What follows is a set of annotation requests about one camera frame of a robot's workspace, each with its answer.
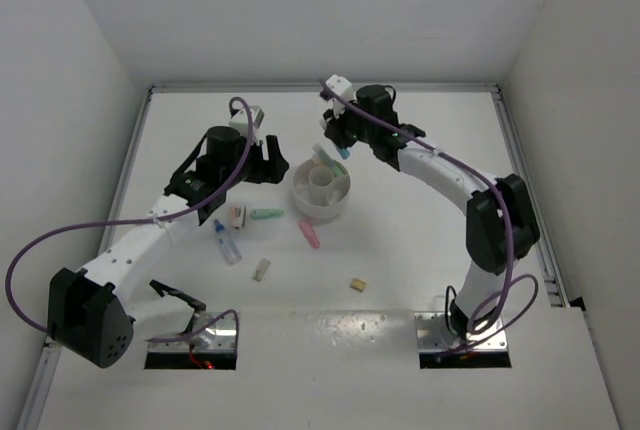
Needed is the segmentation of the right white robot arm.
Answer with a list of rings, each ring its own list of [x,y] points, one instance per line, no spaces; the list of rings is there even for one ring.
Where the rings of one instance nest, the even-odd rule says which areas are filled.
[[[470,266],[446,308],[448,332],[464,341],[495,324],[520,280],[517,263],[540,239],[524,180],[481,172],[429,141],[424,130],[401,122],[388,85],[356,89],[334,75],[322,82],[320,96],[330,105],[322,116],[324,135],[337,149],[367,145],[378,160],[427,184],[462,212]]]

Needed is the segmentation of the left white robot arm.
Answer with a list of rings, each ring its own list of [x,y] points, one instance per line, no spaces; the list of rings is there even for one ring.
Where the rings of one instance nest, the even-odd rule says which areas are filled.
[[[119,241],[79,270],[63,268],[49,284],[46,333],[99,368],[115,364],[136,340],[191,340],[203,302],[150,281],[157,298],[134,303],[138,285],[162,257],[204,225],[241,182],[278,184],[289,169],[279,141],[257,143],[230,126],[209,128],[149,212]]]

